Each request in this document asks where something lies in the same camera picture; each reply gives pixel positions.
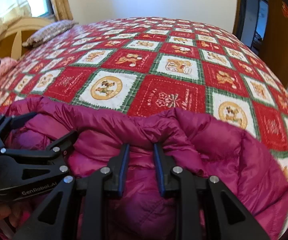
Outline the magenta puffer jacket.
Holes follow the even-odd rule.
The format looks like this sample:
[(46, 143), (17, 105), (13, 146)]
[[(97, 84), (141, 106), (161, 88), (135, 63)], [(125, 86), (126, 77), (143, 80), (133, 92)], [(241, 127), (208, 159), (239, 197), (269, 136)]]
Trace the magenta puffer jacket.
[(247, 131), (211, 115), (179, 108), (147, 117), (71, 106), (46, 98), (12, 103), (6, 116), (35, 112), (6, 140), (11, 148), (41, 150), (78, 132), (65, 161), (77, 178), (104, 167), (129, 145), (129, 166), (121, 200), (111, 203), (112, 239), (166, 239), (175, 225), (175, 205), (159, 191), (172, 171), (217, 176), (255, 217), (270, 239), (278, 239), (288, 210), (288, 182), (269, 150)]

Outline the checked grey pillow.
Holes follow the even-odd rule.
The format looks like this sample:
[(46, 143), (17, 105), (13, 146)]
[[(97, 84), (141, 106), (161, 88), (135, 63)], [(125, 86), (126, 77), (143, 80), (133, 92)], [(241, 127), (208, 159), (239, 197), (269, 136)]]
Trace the checked grey pillow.
[(78, 22), (71, 20), (61, 20), (51, 23), (33, 33), (33, 35), (31, 35), (25, 42), (22, 43), (22, 46), (36, 48), (73, 28), (77, 24)]

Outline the cream wooden headboard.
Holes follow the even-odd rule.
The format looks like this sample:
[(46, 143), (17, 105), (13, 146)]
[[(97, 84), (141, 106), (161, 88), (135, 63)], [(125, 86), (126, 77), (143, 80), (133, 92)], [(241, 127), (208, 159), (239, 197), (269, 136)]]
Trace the cream wooden headboard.
[(0, 58), (11, 57), (18, 60), (28, 49), (22, 43), (39, 29), (53, 23), (54, 19), (44, 17), (24, 17), (12, 23), (0, 35)]

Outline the red patchwork bedspread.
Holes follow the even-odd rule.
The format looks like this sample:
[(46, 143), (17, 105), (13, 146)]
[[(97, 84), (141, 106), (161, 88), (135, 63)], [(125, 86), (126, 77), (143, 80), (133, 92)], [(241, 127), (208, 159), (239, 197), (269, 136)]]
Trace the red patchwork bedspread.
[(44, 149), (75, 130), (67, 164), (86, 177), (130, 146), (111, 239), (169, 239), (159, 142), (176, 164), (218, 176), (271, 239), (288, 228), (288, 92), (233, 34), (209, 24), (128, 18), (75, 26), (26, 53), (0, 80), (0, 113), (36, 117), (7, 139)]

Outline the brown wooden door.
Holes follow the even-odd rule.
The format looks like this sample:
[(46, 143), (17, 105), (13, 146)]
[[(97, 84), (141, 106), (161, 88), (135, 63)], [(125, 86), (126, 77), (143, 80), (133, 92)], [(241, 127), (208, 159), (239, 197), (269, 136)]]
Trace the brown wooden door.
[(281, 10), (283, 0), (268, 0), (266, 32), (259, 56), (277, 76), (285, 88), (288, 87), (288, 19)]

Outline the red paper door decoration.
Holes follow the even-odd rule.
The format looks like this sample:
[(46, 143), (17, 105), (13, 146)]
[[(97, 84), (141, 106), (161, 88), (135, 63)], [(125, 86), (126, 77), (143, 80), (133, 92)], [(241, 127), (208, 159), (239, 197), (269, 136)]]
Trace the red paper door decoration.
[(285, 2), (282, 2), (281, 10), (283, 12), (283, 16), (288, 19), (288, 6)]

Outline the dark door frame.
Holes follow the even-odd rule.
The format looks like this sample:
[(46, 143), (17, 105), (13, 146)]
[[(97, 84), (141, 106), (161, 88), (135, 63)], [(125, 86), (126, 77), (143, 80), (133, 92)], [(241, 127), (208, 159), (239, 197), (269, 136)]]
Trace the dark door frame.
[(233, 34), (258, 54), (266, 32), (268, 0), (237, 0)]

